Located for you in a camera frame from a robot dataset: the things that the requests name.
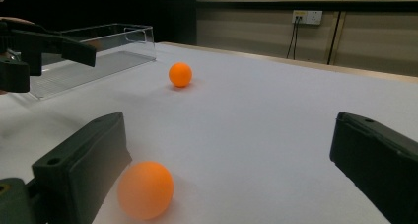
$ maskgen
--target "orange ball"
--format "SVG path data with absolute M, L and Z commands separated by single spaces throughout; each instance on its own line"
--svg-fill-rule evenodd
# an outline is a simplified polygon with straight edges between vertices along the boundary
M 191 68 L 186 63 L 175 63 L 169 71 L 169 78 L 172 83 L 178 87 L 183 88 L 191 81 Z
M 170 172 L 160 163 L 141 162 L 123 173 L 117 197 L 121 209 L 136 220 L 149 220 L 161 215 L 174 193 Z

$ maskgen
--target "table surface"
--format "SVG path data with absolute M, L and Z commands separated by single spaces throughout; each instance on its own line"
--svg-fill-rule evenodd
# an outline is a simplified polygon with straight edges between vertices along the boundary
M 388 223 L 329 160 L 335 119 L 359 114 L 418 140 L 416 79 L 164 43 L 156 50 L 155 62 L 46 100 L 2 96 L 1 178 L 28 182 L 38 158 L 89 121 L 123 112 L 133 163 L 160 162 L 174 178 L 169 209 L 151 223 Z M 184 89 L 168 78 L 179 61 L 193 70 Z M 94 223 L 141 222 L 122 213 L 114 186 Z

